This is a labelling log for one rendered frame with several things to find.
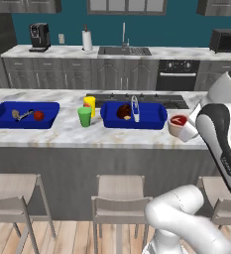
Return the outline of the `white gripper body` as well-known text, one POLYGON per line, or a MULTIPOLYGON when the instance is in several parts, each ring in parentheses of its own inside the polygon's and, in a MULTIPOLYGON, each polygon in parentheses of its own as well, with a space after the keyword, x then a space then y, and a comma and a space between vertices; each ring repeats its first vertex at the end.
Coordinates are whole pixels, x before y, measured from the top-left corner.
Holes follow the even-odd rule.
POLYGON ((187 142, 190 139, 195 138, 197 135, 198 131, 196 127, 192 125, 189 121, 187 121, 181 129, 181 140, 183 142, 187 142))

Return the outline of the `blue tray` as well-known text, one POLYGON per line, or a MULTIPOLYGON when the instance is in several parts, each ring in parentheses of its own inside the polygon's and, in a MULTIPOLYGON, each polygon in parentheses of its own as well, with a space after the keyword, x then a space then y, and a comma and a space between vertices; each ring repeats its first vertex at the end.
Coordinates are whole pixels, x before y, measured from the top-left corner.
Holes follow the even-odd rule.
POLYGON ((129 120, 117 117, 117 111, 122 105, 130 105, 126 101, 108 101, 105 102, 100 114, 103 119, 103 124, 106 128, 124 128, 124 129, 163 129, 165 122, 168 119, 168 113, 165 107, 160 103, 139 103, 138 122, 134 116, 129 120))
POLYGON ((4 101, 0 103, 0 128, 4 129, 50 129, 58 115, 59 104, 57 102, 43 101, 4 101), (17 121, 12 111, 17 110, 20 115, 33 109, 35 112, 42 111, 44 119, 38 121, 34 114, 17 121))

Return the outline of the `red and white steak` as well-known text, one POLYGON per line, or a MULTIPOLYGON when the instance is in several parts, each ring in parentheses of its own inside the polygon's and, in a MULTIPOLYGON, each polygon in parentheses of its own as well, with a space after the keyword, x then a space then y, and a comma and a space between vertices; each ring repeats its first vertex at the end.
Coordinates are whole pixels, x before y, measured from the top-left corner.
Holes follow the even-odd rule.
POLYGON ((168 122, 170 134, 177 137, 187 121, 187 116, 178 114, 173 115, 168 122))

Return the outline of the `black hob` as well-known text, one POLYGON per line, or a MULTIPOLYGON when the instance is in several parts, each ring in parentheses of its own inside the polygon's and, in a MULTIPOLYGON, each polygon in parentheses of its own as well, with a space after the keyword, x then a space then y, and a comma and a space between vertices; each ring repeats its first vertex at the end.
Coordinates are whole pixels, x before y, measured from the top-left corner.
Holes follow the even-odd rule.
MULTIPOLYGON (((130 102, 133 94, 129 93, 87 93, 87 96, 95 98, 95 106, 100 108, 104 102, 108 101, 126 101, 130 102)), ((136 94, 138 102, 160 103, 166 109, 188 109, 188 106, 181 95, 163 95, 163 94, 136 94)))

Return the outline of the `clear white utensil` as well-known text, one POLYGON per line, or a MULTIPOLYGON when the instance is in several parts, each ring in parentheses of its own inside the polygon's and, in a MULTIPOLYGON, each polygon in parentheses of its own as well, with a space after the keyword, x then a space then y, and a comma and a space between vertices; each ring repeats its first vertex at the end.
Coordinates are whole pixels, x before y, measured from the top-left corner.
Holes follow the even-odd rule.
POLYGON ((136 95, 133 95, 131 98, 131 108, 135 122, 140 122, 140 108, 136 95))

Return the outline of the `beige stool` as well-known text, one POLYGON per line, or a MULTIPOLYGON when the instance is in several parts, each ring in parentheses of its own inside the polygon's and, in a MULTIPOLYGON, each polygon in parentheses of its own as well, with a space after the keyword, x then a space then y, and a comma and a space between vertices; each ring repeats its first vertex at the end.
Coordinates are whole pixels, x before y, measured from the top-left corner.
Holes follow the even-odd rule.
POLYGON ((31 239, 35 254, 40 254, 32 226, 34 221, 47 221, 52 237, 57 237, 41 175, 0 174, 0 222, 12 223, 20 238, 15 254, 22 254, 27 237, 31 239), (28 212, 35 187, 40 189, 45 215, 28 212))
POLYGON ((145 206, 153 198, 144 196, 144 176, 97 175, 97 196, 91 198, 94 254, 98 254, 97 237, 102 237, 103 224, 116 225, 116 254, 122 254, 122 225, 134 224, 134 237, 144 225, 141 250, 147 244, 149 223, 145 206))
POLYGON ((199 177, 198 188, 203 189, 213 208, 211 222, 221 228, 231 225, 231 193, 221 177, 199 177))

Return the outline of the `black toaster oven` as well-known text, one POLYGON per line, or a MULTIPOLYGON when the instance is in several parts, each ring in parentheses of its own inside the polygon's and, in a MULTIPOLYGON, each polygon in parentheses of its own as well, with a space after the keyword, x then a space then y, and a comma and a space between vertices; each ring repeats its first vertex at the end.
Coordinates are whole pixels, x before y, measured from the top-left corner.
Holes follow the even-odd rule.
POLYGON ((214 53, 231 53, 231 29, 213 29, 209 49, 214 53))

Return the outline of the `yellow cup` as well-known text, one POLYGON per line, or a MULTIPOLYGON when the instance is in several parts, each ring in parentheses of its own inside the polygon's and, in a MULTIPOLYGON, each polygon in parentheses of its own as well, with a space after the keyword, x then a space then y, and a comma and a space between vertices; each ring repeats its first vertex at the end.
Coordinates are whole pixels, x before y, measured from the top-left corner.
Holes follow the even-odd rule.
POLYGON ((91 108, 91 116, 95 116, 95 97, 94 96, 85 96, 83 98, 83 106, 91 108))

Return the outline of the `green cup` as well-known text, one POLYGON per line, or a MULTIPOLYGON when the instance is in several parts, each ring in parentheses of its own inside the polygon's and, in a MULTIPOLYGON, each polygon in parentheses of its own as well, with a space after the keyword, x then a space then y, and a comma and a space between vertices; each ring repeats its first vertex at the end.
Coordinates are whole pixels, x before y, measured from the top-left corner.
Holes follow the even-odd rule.
POLYGON ((79 107, 77 109, 80 124, 82 127, 89 127, 91 120, 91 108, 90 107, 79 107))

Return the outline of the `silver tap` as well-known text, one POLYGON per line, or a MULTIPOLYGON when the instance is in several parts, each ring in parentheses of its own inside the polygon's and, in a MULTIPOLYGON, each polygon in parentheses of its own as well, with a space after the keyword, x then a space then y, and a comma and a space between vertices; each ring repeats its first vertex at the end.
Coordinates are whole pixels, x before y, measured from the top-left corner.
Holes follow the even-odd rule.
POLYGON ((125 40, 125 34, 126 34, 126 23, 123 22, 122 25, 122 48, 129 48, 129 39, 125 40))

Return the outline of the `grey upper cupboard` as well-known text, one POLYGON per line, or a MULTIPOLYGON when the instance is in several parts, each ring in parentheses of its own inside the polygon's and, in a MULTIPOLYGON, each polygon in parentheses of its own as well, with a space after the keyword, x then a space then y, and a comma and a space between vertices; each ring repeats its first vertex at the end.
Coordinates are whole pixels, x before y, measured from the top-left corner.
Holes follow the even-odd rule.
POLYGON ((231 0, 198 0, 196 13, 202 16, 231 17, 231 0))
POLYGON ((61 11, 61 0, 0 0, 0 13, 45 13, 61 11))

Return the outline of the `white paper towel roll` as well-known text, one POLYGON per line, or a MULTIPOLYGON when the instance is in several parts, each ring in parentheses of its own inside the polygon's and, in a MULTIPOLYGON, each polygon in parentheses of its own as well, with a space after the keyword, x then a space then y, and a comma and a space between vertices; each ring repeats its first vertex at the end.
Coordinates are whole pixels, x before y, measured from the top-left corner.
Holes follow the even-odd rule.
POLYGON ((82 49, 86 52, 89 52, 93 49, 91 32, 87 29, 86 24, 83 25, 83 31, 82 31, 82 49))

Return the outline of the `grey framed window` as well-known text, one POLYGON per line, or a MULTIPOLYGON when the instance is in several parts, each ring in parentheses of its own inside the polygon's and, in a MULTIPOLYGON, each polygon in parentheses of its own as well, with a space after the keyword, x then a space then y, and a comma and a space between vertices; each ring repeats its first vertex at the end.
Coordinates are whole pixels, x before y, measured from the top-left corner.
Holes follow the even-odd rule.
POLYGON ((87 0, 91 15, 165 15, 168 0, 87 0))

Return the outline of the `grey and black utensil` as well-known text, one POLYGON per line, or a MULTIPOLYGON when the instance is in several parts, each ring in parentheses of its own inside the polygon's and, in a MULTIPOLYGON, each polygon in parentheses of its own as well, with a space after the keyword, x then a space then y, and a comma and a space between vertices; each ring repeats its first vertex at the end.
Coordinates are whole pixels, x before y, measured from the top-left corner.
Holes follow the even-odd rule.
POLYGON ((28 117, 29 115, 34 114, 34 109, 30 109, 29 111, 27 111, 26 113, 24 113, 23 115, 20 115, 16 118, 16 121, 21 121, 22 119, 28 117))

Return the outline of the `black coffee machine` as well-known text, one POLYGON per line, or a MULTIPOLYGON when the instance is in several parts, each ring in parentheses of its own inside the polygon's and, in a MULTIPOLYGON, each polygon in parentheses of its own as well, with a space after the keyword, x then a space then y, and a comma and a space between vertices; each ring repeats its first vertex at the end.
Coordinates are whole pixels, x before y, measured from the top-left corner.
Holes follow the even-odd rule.
POLYGON ((47 23, 35 23, 30 25, 30 37, 32 47, 30 52, 45 52, 50 46, 50 30, 47 23))

